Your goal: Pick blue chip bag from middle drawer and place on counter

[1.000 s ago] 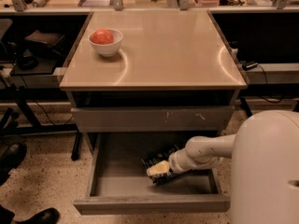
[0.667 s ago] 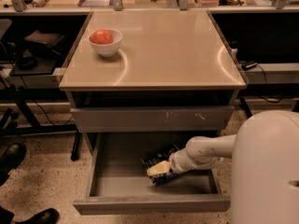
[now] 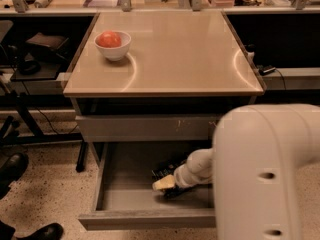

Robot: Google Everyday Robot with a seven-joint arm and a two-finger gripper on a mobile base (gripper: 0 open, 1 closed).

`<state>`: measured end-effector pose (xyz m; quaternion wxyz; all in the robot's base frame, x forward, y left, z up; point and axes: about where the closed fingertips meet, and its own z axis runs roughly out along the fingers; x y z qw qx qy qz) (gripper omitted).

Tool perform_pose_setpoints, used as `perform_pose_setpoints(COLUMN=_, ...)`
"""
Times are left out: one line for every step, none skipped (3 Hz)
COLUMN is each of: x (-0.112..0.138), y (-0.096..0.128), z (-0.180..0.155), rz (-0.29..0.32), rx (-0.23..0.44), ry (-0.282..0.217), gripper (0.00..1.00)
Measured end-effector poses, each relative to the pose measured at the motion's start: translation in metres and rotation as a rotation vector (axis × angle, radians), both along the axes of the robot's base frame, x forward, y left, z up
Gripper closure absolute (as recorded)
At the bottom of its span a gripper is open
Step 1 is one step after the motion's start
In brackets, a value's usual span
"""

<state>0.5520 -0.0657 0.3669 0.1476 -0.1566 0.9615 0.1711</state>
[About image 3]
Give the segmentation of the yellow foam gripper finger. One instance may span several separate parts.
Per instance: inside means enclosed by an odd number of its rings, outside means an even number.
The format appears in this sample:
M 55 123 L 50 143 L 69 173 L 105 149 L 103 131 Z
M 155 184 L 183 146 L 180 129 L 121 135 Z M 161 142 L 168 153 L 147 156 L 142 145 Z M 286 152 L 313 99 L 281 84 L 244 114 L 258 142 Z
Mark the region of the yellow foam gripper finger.
M 155 191 L 163 191 L 175 187 L 175 178 L 173 175 L 167 175 L 152 184 Z

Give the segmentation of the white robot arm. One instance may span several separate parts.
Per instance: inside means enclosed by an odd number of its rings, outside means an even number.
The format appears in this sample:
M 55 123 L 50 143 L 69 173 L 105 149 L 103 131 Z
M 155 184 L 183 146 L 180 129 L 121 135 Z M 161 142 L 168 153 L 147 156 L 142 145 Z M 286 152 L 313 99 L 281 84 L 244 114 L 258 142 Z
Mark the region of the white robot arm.
M 302 240 L 296 171 L 319 161 L 319 106 L 248 105 L 225 114 L 212 147 L 153 188 L 211 183 L 218 240 Z

